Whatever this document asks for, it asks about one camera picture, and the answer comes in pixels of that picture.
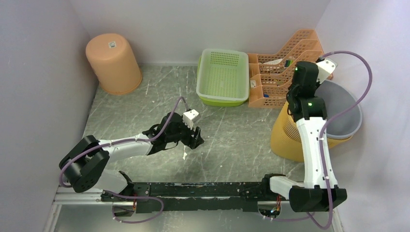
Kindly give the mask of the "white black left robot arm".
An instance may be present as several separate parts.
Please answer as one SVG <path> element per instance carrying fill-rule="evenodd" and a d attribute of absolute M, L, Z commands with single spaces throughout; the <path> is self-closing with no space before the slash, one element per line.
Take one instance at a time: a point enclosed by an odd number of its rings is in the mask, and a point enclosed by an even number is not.
<path fill-rule="evenodd" d="M 86 136 L 60 161 L 60 176 L 65 177 L 77 193 L 97 188 L 127 201 L 134 195 L 134 183 L 124 172 L 108 170 L 107 164 L 152 155 L 178 143 L 196 149 L 204 143 L 201 129 L 194 126 L 199 118 L 200 114 L 193 109 L 182 115 L 170 112 L 160 124 L 132 137 L 98 140 L 93 135 Z"/>

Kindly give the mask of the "large orange plastic bucket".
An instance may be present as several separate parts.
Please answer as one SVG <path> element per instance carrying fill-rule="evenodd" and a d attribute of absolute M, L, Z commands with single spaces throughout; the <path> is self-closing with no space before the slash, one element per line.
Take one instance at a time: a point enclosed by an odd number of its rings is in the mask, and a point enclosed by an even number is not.
<path fill-rule="evenodd" d="M 117 33 L 98 35 L 88 42 L 85 53 L 101 88 L 107 93 L 128 94 L 141 84 L 141 69 L 124 36 Z"/>

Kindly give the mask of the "grey plastic bin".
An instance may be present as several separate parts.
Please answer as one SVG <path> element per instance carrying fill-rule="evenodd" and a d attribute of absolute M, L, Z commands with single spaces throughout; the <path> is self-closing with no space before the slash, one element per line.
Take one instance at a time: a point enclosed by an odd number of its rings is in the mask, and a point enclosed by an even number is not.
<path fill-rule="evenodd" d="M 315 95 L 323 98 L 330 119 L 356 103 L 356 98 L 341 85 L 325 80 L 316 90 Z M 328 138 L 347 139 L 356 134 L 363 121 L 362 109 L 359 105 L 334 119 L 327 126 Z"/>

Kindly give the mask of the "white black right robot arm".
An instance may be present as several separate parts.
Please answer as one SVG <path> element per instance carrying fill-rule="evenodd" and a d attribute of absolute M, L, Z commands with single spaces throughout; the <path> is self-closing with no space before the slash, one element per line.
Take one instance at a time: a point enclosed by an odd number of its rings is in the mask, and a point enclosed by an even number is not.
<path fill-rule="evenodd" d="M 284 198 L 295 212 L 330 212 L 334 202 L 346 200 L 346 190 L 338 187 L 331 171 L 326 137 L 329 119 L 325 101 L 316 94 L 318 87 L 336 66 L 328 59 L 295 63 L 285 106 L 300 137 L 305 165 L 304 181 L 297 183 L 284 175 L 267 175 L 261 187 L 265 200 Z"/>

